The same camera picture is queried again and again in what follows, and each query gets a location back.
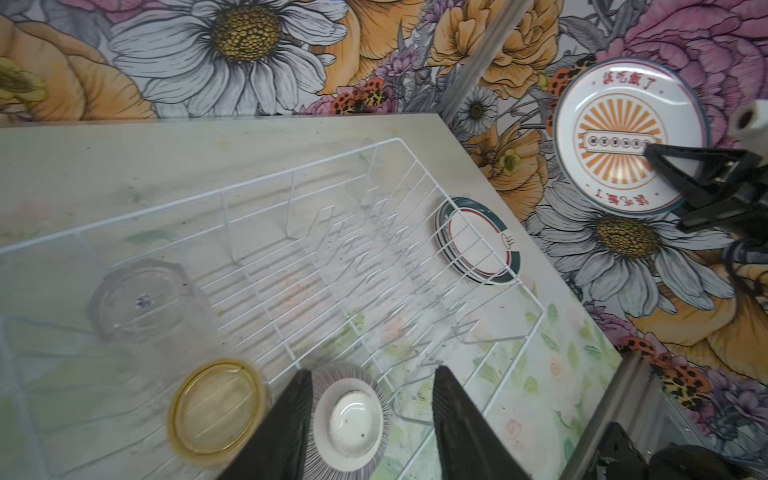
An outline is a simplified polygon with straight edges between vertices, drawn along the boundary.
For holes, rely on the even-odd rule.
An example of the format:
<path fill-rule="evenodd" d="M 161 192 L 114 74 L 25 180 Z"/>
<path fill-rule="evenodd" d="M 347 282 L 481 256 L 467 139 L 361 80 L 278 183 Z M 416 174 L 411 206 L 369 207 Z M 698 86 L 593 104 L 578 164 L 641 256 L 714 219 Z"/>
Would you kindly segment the aluminium corner post right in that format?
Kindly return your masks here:
<path fill-rule="evenodd" d="M 441 118 L 450 124 L 462 101 L 493 62 L 509 35 L 517 28 L 532 1 L 467 1 L 465 20 L 476 20 L 465 38 L 458 38 L 462 58 L 455 64 L 454 81 L 438 104 Z"/>

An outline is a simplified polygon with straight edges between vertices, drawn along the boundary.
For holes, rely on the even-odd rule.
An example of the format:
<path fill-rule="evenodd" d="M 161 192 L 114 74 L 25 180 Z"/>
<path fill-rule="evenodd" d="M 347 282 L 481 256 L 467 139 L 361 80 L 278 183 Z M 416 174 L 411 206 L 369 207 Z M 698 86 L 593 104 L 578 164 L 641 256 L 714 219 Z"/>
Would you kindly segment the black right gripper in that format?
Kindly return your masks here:
<path fill-rule="evenodd" d="M 767 239 L 767 168 L 743 149 L 650 144 L 644 157 L 685 201 L 678 228 L 722 228 L 748 240 Z"/>

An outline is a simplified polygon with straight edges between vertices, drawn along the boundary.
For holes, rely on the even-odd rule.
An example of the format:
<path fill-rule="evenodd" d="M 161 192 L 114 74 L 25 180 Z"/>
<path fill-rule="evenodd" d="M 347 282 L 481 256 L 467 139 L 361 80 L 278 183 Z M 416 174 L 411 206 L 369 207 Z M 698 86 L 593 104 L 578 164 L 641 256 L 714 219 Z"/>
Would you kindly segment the aluminium front rail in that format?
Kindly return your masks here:
<path fill-rule="evenodd" d="M 656 410 L 659 378 L 640 353 L 622 359 L 605 394 L 590 418 L 560 479 L 581 479 L 612 422 L 618 423 L 635 444 L 639 432 Z"/>

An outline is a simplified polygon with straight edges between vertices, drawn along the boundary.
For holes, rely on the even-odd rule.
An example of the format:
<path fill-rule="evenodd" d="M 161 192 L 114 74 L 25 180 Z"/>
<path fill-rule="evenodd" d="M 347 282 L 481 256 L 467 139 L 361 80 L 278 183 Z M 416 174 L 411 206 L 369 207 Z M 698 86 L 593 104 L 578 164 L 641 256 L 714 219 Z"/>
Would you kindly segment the clear plastic cup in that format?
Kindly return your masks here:
<path fill-rule="evenodd" d="M 89 314 L 103 340 L 152 365 L 184 363 L 215 344 L 210 303 L 176 263 L 145 259 L 111 272 Z"/>

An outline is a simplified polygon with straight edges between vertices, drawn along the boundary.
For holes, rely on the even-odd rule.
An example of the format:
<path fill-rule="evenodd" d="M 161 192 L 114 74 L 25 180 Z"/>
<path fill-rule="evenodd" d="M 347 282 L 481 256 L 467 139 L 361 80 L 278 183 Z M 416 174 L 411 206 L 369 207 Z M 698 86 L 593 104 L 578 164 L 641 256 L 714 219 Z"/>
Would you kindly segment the green red plate with steam logo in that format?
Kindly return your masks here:
<path fill-rule="evenodd" d="M 434 216 L 436 239 L 449 265 L 482 285 L 503 285 L 517 279 L 521 254 L 501 218 L 466 197 L 444 201 Z"/>

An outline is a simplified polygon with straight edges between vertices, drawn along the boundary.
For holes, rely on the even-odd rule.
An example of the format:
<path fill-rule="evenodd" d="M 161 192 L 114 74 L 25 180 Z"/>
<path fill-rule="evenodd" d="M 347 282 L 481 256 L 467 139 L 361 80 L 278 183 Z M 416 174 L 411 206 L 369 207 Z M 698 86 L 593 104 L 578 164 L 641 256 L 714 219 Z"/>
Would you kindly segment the yellow plastic cup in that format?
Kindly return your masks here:
<path fill-rule="evenodd" d="M 168 409 L 167 435 L 180 457 L 200 466 L 232 461 L 270 408 L 261 374 L 250 363 L 224 358 L 190 373 Z"/>

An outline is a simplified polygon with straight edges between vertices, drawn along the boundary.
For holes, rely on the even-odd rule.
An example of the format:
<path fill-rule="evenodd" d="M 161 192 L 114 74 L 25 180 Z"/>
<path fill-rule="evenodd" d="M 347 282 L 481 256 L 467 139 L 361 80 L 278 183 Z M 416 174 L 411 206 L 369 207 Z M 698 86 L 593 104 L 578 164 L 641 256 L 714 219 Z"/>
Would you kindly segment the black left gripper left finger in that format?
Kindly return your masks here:
<path fill-rule="evenodd" d="M 312 410 L 312 373 L 301 369 L 218 479 L 302 479 Z"/>

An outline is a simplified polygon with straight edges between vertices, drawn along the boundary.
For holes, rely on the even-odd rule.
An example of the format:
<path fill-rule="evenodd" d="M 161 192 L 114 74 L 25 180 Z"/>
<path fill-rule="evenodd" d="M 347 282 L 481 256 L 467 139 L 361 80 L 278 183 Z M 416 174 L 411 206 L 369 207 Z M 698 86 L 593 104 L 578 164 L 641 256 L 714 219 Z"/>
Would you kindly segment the orange sunburst plate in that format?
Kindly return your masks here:
<path fill-rule="evenodd" d="M 592 205 L 642 217 L 682 203 L 645 148 L 703 148 L 712 135 L 700 101 L 678 75 L 650 61 L 619 58 L 568 84 L 553 116 L 553 143 L 563 172 Z"/>

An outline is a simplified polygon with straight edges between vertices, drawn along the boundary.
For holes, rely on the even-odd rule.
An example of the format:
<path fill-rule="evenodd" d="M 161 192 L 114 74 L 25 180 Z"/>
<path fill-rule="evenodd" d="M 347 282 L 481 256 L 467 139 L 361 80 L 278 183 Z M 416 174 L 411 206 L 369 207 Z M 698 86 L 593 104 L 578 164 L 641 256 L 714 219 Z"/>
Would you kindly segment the white upturned ceramic bowl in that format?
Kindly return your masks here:
<path fill-rule="evenodd" d="M 305 479 L 369 479 L 388 446 L 391 413 L 362 368 L 336 362 L 312 372 Z"/>

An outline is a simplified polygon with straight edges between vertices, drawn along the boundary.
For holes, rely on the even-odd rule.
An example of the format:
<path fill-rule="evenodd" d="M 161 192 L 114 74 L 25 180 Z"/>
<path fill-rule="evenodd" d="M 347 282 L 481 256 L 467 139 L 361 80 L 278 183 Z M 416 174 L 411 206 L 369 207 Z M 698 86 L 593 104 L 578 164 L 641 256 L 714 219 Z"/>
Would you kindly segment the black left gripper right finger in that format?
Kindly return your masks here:
<path fill-rule="evenodd" d="M 436 369 L 432 416 L 444 479 L 527 479 L 446 366 Z"/>

